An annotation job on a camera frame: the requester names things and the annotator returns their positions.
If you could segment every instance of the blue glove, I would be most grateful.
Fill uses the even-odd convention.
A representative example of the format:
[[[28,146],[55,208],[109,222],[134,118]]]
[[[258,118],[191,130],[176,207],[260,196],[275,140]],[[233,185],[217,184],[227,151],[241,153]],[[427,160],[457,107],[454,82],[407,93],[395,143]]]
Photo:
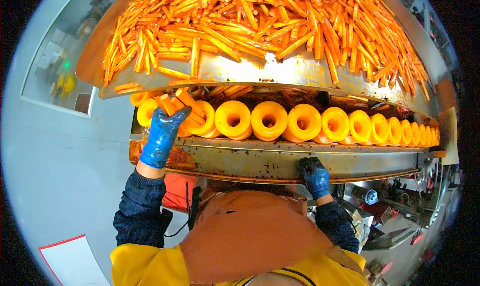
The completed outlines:
[[[154,169],[162,169],[167,164],[180,124],[190,115],[192,107],[186,106],[174,115],[167,116],[158,107],[153,111],[148,142],[143,147],[140,161]]]
[[[303,174],[303,180],[314,200],[330,194],[328,190],[328,170],[317,157],[301,158],[298,169]]]

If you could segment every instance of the pile of orange sticks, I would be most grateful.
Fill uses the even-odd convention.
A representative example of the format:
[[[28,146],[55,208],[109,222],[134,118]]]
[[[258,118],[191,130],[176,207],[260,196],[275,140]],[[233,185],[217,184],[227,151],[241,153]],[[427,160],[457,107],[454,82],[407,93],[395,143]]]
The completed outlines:
[[[105,86],[113,74],[135,61],[134,71],[152,68],[179,80],[197,79],[200,50],[278,60],[305,45],[319,60],[326,56],[333,84],[337,66],[390,88],[401,76],[415,97],[415,80],[427,73],[403,29],[381,0],[131,0],[119,16],[105,51]],[[161,59],[190,61],[190,74],[161,67]]]

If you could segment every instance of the yellow jacket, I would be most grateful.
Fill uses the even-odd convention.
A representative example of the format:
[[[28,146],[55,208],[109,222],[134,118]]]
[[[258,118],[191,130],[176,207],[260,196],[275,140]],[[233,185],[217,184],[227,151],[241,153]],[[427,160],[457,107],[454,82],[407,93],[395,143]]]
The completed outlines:
[[[365,259],[344,250],[363,270]],[[189,278],[180,246],[157,248],[147,245],[122,244],[110,255],[114,286],[188,286]],[[306,286],[368,285],[366,279],[349,268],[320,254],[294,266],[273,271],[297,279]],[[239,281],[216,284],[217,286],[242,286],[253,277]]]

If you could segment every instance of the dark blue sleeve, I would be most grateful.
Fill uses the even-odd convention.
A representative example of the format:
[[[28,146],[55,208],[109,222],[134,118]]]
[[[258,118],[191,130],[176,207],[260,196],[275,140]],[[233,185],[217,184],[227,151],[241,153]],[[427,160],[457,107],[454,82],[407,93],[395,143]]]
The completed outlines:
[[[136,170],[130,175],[113,218],[117,246],[133,243],[163,247],[163,235],[170,223],[160,212],[165,192],[163,178],[149,179]]]
[[[334,245],[358,254],[360,243],[344,212],[336,201],[326,203],[316,208],[315,222]]]

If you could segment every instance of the metal tray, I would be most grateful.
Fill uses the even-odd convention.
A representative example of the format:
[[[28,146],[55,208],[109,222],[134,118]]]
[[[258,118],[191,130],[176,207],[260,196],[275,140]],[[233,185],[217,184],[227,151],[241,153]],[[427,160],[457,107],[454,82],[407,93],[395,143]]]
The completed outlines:
[[[147,76],[144,72],[133,71],[134,62],[122,71],[114,74],[108,87],[103,86],[101,64],[103,54],[113,35],[117,17],[123,13],[130,0],[117,0],[107,11],[92,33],[77,63],[76,74],[79,79],[99,88],[98,96],[101,99],[118,97],[126,94],[117,94],[114,87],[130,82],[138,82],[144,90],[170,88],[168,82],[173,78],[152,69]],[[190,63],[173,60],[161,60],[161,65],[182,73],[190,72]],[[403,107],[413,112],[429,117],[438,117],[438,107],[435,95],[430,87],[430,101],[427,101],[422,86],[417,83],[416,97],[397,85],[390,90],[388,87],[378,88],[378,82],[368,82],[364,75],[354,75],[348,71],[349,63],[344,67],[337,67],[339,83],[333,85],[327,60],[313,59],[313,54],[300,47],[287,55],[283,62],[278,62],[273,53],[268,52],[265,59],[253,55],[243,54],[241,61],[236,62],[224,53],[210,53],[201,51],[199,78],[215,78],[215,83],[201,85],[253,85],[271,87],[297,87],[311,90],[328,91],[340,95],[354,95],[375,101],[385,101],[394,106]]]

